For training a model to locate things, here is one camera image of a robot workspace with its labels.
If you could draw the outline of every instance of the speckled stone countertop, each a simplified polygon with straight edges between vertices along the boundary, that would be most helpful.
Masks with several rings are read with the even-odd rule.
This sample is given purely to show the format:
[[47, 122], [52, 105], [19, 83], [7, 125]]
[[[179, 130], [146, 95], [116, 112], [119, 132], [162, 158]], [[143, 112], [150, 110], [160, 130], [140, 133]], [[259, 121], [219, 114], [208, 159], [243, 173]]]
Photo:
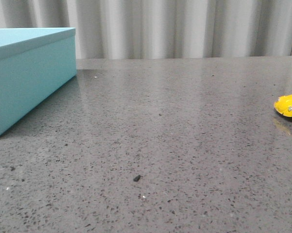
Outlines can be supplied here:
[[78, 68], [0, 137], [0, 233], [292, 233], [292, 57]]

